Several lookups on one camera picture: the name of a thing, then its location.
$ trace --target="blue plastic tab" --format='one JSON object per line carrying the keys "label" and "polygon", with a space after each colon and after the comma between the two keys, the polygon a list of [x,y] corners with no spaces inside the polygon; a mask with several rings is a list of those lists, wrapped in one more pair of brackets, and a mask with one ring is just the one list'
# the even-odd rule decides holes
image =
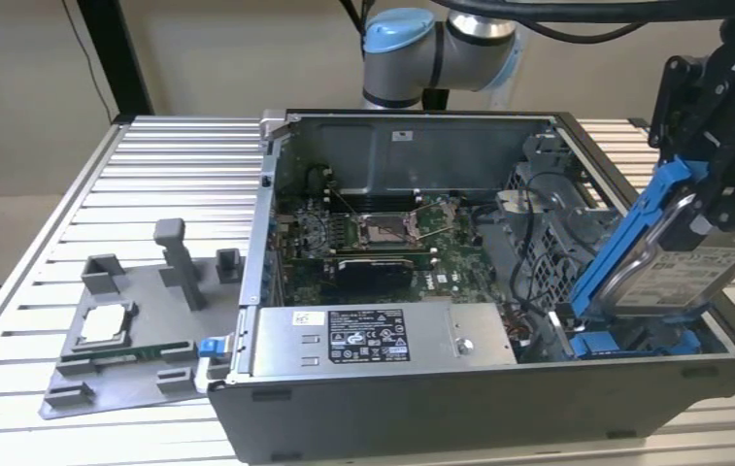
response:
{"label": "blue plastic tab", "polygon": [[698,340],[698,336],[692,330],[684,330],[680,333],[680,341],[672,348],[669,348],[669,354],[682,356],[688,354],[698,354],[700,352],[701,342]]}
{"label": "blue plastic tab", "polygon": [[433,13],[422,8],[394,8],[367,22],[365,52],[385,53],[410,45],[433,29]]}
{"label": "blue plastic tab", "polygon": [[589,308],[593,294],[624,259],[628,250],[642,232],[664,216],[664,204],[669,199],[674,185],[686,180],[698,181],[705,176],[705,162],[685,163],[680,158],[676,158],[674,161],[657,169],[652,181],[640,197],[637,197],[637,201],[617,227],[617,231],[612,235],[612,238],[609,238],[600,253],[597,253],[597,257],[590,262],[584,275],[572,288],[572,309],[577,317],[584,317],[586,312],[589,317],[602,317],[594,313],[594,311],[600,312],[598,309]]}
{"label": "blue plastic tab", "polygon": [[620,350],[609,332],[578,333],[572,340],[572,350],[577,358],[590,358],[608,355]]}
{"label": "blue plastic tab", "polygon": [[199,357],[219,357],[226,355],[226,337],[204,338],[196,348]]}

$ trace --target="slotted aluminum surface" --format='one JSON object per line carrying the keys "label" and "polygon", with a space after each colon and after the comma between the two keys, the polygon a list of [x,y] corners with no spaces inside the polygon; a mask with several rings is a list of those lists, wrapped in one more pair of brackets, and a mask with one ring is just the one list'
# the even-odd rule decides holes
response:
{"label": "slotted aluminum surface", "polygon": [[[624,120],[582,120],[641,188],[657,153]],[[0,464],[235,464],[204,399],[44,421],[36,410],[88,254],[156,263],[151,223],[180,216],[192,256],[244,249],[256,183],[255,119],[139,117],[113,127],[0,291]],[[735,283],[727,288],[735,302]],[[502,400],[502,403],[518,400]],[[503,419],[502,422],[530,422]],[[735,397],[694,405],[645,440],[371,459],[370,464],[735,464]]]}

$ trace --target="black pole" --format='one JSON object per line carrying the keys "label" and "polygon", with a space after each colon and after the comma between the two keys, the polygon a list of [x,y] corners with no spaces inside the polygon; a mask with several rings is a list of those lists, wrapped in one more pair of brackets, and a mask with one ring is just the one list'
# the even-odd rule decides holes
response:
{"label": "black pole", "polygon": [[152,115],[154,109],[117,0],[76,0],[120,115]]}
{"label": "black pole", "polygon": [[423,92],[421,92],[421,110],[445,110],[449,95],[449,89],[423,89]]}

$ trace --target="blue drive bracket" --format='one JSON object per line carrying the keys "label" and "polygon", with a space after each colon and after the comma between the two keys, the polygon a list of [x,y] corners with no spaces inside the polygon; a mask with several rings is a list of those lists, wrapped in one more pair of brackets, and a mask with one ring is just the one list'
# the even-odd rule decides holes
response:
{"label": "blue drive bracket", "polygon": [[656,348],[646,351],[620,349],[614,337],[606,331],[578,333],[572,340],[572,350],[577,359],[612,359],[621,357],[646,357],[662,354],[673,356],[697,354],[701,342],[692,330],[682,330],[674,345],[668,348]]}
{"label": "blue drive bracket", "polygon": [[707,165],[707,162],[684,162],[676,157],[654,172],[612,238],[572,288],[572,309],[577,318],[604,317],[600,306],[592,306],[593,295],[624,260],[640,235],[664,216],[664,207],[674,186],[688,180],[701,180],[707,176]]}

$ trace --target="blue latch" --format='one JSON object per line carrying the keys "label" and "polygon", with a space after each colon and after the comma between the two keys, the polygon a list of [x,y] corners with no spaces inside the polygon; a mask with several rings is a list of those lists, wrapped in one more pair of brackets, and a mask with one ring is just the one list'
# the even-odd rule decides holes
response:
{"label": "blue latch", "polygon": [[199,357],[220,357],[224,356],[227,351],[227,337],[211,337],[204,338],[199,342],[196,348],[196,355]]}

